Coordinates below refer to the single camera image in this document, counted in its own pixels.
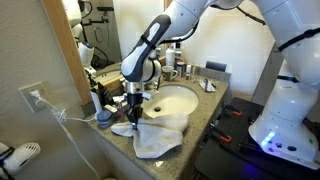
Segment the bathroom vanity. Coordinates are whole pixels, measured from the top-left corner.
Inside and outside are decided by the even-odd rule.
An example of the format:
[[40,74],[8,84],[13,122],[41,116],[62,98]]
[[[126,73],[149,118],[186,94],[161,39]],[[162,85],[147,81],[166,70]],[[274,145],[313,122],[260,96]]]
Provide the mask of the bathroom vanity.
[[102,143],[106,156],[114,164],[114,175],[120,179],[190,179],[194,162],[197,158],[203,134],[223,102],[229,86],[219,81],[215,92],[208,93],[198,83],[191,83],[185,78],[175,78],[171,82],[161,81],[161,86],[181,85],[190,88],[197,94],[199,103],[189,115],[189,125],[184,131],[183,145],[177,146],[157,159],[139,159],[133,149],[133,139],[118,136],[110,128],[100,129],[96,121],[89,126],[96,132],[99,143]]

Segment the electrical outlet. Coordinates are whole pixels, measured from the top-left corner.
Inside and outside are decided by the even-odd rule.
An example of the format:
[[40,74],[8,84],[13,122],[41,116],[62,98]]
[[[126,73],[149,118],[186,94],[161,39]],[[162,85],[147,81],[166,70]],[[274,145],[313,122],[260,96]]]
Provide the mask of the electrical outlet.
[[45,90],[43,87],[42,82],[38,82],[29,86],[25,86],[25,87],[21,87],[19,88],[19,91],[23,97],[23,99],[26,101],[26,103],[28,104],[29,108],[31,109],[31,111],[33,113],[40,111],[43,109],[43,107],[38,107],[35,102],[33,101],[32,97],[30,96],[29,92],[33,91],[33,90],[39,90],[41,96],[43,98],[45,98]]

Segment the drain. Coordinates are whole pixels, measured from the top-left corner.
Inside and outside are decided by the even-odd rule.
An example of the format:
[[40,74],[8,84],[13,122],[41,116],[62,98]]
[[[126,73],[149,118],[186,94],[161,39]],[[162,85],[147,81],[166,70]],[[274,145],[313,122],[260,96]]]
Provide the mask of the drain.
[[161,111],[161,107],[155,107],[153,110],[154,110],[155,112],[159,112],[159,111]]

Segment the white sink basin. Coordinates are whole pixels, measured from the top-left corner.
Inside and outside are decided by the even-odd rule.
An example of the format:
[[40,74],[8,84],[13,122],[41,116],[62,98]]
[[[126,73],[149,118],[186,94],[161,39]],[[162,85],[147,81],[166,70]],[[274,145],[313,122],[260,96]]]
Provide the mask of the white sink basin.
[[103,73],[100,76],[97,76],[96,78],[94,78],[94,81],[102,83],[110,79],[113,79],[119,75],[120,75],[120,70],[110,71],[107,73]]
[[159,88],[159,94],[149,101],[144,100],[142,107],[151,118],[175,113],[192,113],[198,106],[196,93],[180,85],[167,85]]

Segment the black chair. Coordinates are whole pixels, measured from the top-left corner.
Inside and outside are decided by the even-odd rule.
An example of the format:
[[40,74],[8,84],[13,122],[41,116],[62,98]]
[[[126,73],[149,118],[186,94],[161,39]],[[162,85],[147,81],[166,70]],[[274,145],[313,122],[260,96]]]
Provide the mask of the black chair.
[[225,72],[226,68],[227,68],[227,65],[226,64],[222,64],[222,63],[207,61],[206,68],[213,69],[213,70],[216,70],[216,71]]

